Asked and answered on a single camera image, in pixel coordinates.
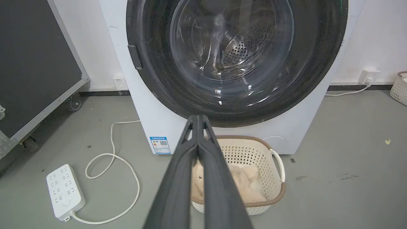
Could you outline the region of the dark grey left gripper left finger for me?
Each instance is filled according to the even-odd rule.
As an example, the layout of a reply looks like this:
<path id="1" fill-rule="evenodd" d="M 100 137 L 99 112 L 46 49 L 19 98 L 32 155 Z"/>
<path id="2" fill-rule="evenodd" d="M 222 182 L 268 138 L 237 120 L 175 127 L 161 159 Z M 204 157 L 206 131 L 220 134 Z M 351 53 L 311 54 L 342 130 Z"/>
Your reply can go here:
<path id="1" fill-rule="evenodd" d="M 199 116 L 187 120 L 148 212 L 144 229 L 189 229 L 191 171 L 197 158 Z"/>

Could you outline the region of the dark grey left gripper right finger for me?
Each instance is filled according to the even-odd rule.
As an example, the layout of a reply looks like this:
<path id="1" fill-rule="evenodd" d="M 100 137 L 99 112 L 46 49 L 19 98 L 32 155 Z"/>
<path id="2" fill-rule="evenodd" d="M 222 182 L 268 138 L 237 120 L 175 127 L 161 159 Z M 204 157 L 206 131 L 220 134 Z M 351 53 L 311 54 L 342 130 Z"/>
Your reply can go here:
<path id="1" fill-rule="evenodd" d="M 204 171 L 206 229 L 252 229 L 209 119 L 198 116 L 198 158 Z"/>

